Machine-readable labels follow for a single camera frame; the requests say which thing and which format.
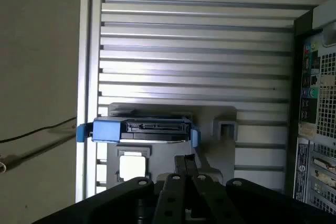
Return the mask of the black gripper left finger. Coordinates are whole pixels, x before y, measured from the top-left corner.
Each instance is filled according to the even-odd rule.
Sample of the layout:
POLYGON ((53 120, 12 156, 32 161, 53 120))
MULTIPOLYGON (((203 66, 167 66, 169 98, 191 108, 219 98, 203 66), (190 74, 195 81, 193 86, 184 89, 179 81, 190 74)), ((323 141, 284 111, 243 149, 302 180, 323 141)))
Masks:
POLYGON ((75 203, 37 223, 181 223, 184 219, 185 157, 176 156, 175 172, 156 182, 136 177, 75 203))

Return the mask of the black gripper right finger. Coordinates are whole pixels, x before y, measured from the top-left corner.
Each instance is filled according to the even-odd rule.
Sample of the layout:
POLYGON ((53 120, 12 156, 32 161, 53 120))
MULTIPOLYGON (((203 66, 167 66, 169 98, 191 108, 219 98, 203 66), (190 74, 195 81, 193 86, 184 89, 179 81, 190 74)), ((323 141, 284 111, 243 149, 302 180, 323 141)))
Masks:
POLYGON ((198 172, 193 154, 185 156, 196 195, 192 205, 208 223, 335 223, 335 215, 242 178, 222 185, 198 172))

